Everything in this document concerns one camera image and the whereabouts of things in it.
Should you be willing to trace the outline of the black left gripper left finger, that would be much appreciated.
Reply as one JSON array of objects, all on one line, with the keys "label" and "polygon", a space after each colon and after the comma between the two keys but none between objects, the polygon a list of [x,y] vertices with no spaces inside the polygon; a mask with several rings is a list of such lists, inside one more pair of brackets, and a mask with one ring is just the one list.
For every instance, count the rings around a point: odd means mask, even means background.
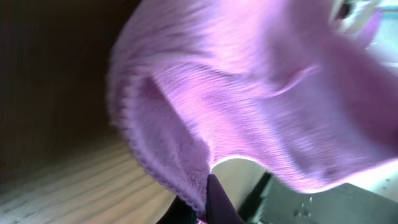
[{"label": "black left gripper left finger", "polygon": [[172,204],[156,224],[196,224],[196,213],[179,197],[175,197]]}]

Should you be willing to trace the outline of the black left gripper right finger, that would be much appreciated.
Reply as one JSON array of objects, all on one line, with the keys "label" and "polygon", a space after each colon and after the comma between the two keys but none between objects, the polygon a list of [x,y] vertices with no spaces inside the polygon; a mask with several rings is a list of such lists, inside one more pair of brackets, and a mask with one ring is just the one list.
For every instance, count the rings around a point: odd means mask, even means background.
[{"label": "black left gripper right finger", "polygon": [[216,175],[210,174],[207,183],[206,219],[209,224],[245,224],[222,188]]}]

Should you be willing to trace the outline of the purple microfibre cloth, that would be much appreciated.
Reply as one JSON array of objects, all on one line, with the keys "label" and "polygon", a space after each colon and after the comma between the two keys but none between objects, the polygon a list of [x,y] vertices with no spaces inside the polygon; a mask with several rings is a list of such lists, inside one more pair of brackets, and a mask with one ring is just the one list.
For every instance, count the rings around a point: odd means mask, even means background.
[{"label": "purple microfibre cloth", "polygon": [[212,168],[314,194],[397,164],[397,75],[331,24],[332,1],[142,1],[107,100],[145,171],[207,222]]}]

